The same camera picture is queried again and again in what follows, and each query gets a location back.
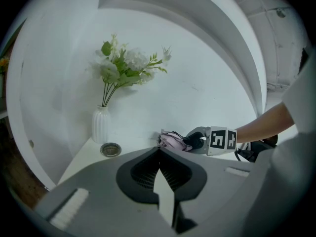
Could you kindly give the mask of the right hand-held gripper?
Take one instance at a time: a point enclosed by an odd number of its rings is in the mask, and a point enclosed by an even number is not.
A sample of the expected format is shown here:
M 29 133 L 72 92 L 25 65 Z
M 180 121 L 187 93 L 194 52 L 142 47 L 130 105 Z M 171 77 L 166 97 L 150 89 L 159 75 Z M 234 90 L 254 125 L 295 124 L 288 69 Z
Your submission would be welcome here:
M 193 154 L 219 156 L 237 150 L 237 131 L 226 127 L 197 127 L 186 135 Z

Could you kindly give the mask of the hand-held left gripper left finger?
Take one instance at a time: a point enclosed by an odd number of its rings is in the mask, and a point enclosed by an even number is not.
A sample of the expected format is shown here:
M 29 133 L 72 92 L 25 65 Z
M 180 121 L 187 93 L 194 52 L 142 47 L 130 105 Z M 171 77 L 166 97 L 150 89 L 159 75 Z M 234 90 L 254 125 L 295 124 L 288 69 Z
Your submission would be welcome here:
M 121 191 L 138 203 L 158 204 L 154 193 L 155 178 L 159 170 L 159 148 L 146 150 L 143 154 L 119 167 L 116 182 Z

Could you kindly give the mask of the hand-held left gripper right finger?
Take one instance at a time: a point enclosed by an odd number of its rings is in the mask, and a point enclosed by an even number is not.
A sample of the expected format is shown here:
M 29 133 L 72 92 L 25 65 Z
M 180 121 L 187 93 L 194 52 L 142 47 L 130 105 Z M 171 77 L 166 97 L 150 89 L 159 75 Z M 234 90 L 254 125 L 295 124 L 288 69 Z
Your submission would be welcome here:
M 204 168 L 165 148 L 159 148 L 159 167 L 176 202 L 195 199 L 207 181 Z

